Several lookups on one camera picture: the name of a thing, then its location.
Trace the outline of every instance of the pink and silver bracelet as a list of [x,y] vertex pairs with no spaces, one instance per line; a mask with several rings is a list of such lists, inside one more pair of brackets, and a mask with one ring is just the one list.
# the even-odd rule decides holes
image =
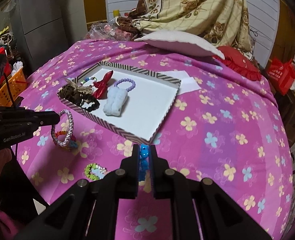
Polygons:
[[63,114],[67,114],[68,116],[68,120],[69,120],[69,130],[67,132],[67,135],[64,139],[64,141],[60,141],[56,136],[55,136],[55,126],[56,125],[52,125],[52,128],[51,128],[51,136],[52,136],[52,139],[54,141],[54,143],[58,146],[61,146],[61,147],[66,147],[68,144],[69,144],[69,141],[72,137],[72,133],[73,133],[73,128],[74,128],[74,123],[73,123],[73,118],[72,118],[72,114],[69,110],[67,109],[64,109],[62,110],[61,112],[58,113],[58,115],[61,117]]
[[126,89],[126,91],[128,91],[128,92],[130,92],[132,89],[135,88],[135,82],[133,79],[130,79],[130,78],[122,78],[119,81],[115,82],[114,86],[117,87],[118,84],[121,84],[122,82],[131,82],[132,83],[132,86],[130,86],[129,88]]

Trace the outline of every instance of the white pillow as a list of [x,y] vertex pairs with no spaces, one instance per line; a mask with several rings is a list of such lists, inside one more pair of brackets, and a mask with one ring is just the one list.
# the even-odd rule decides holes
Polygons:
[[217,55],[225,59],[224,54],[205,39],[191,33],[180,31],[156,31],[135,39],[159,49],[167,49],[188,56],[206,57]]

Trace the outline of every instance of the floral bedsheet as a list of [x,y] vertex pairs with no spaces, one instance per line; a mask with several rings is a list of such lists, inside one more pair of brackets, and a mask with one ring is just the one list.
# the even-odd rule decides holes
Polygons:
[[[56,93],[96,62],[113,61],[154,71],[185,70],[200,90],[177,97],[157,134],[158,155],[187,178],[212,178],[274,239],[286,226],[292,195],[289,145],[268,82],[242,78],[211,58],[191,58],[144,42],[75,43],[28,78],[22,106],[35,111],[65,109]],[[18,161],[41,196],[54,202],[85,178],[89,163],[108,171],[131,155],[133,143],[71,111],[78,148],[54,145],[50,127],[19,144]],[[67,130],[67,117],[57,126]],[[149,173],[135,200],[121,200],[116,239],[171,239],[170,203],[154,200]]]

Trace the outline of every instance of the pillow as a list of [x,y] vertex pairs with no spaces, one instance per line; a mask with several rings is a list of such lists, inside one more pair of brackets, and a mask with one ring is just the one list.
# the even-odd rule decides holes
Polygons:
[[159,49],[167,49],[179,54],[196,57],[216,55],[224,59],[224,55],[205,39],[191,33],[180,31],[156,31],[135,39]]
[[237,49],[229,46],[220,46],[217,49],[224,54],[225,60],[216,56],[214,58],[221,61],[224,65],[249,80],[258,81],[261,79],[259,69],[257,69],[252,62]]

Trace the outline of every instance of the beige plaid blanket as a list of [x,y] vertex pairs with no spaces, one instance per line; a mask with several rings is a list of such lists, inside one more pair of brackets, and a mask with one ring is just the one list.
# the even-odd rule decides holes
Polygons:
[[139,31],[185,31],[217,47],[251,49],[246,0],[139,0],[138,7],[144,13],[131,18]]

